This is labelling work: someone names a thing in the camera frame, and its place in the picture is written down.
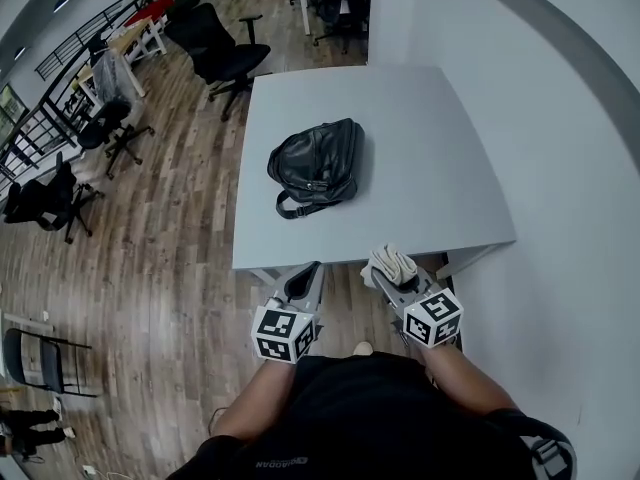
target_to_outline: shoe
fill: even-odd
[[[62,402],[56,396],[53,398],[53,412],[58,415],[58,421],[62,419]]]
[[[353,350],[354,356],[370,356],[371,354],[373,354],[373,347],[368,341],[361,341]]]

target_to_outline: black leather backpack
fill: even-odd
[[[274,149],[267,173],[284,189],[277,212],[297,219],[352,199],[358,188],[351,170],[363,138],[358,123],[343,119],[292,135]],[[285,210],[288,198],[304,206]]]

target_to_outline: red object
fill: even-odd
[[[144,9],[140,9],[135,13],[128,21],[125,22],[125,27],[130,27],[134,23],[143,20],[145,18],[151,18],[155,23],[160,19],[160,16],[173,5],[173,0],[156,0],[151,2]]]

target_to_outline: shirt logo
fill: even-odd
[[[306,464],[309,457],[296,457],[289,460],[270,460],[269,462],[256,462],[256,468],[288,468],[289,466],[297,466]]]

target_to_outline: folded cloth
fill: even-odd
[[[369,254],[369,263],[362,269],[360,275],[364,278],[365,286],[375,288],[371,279],[371,269],[375,267],[396,286],[410,281],[418,274],[416,263],[406,254],[398,252],[395,244],[384,244]]]

